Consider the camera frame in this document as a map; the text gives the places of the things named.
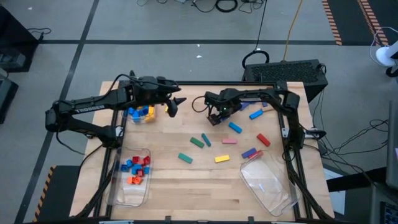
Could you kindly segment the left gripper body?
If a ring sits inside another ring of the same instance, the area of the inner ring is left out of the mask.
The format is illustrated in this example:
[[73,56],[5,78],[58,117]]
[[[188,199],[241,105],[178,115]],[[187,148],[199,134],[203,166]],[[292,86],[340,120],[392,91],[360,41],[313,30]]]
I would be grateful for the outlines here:
[[165,103],[165,95],[155,77],[131,77],[127,106],[146,106]]

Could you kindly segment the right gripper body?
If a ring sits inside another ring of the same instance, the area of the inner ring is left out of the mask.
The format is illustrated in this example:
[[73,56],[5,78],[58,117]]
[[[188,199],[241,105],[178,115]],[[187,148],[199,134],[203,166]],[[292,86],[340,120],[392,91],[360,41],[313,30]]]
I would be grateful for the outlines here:
[[209,116],[213,108],[216,108],[222,117],[228,117],[242,108],[239,90],[235,88],[221,90],[218,94],[207,91],[205,93],[205,104],[209,107]]

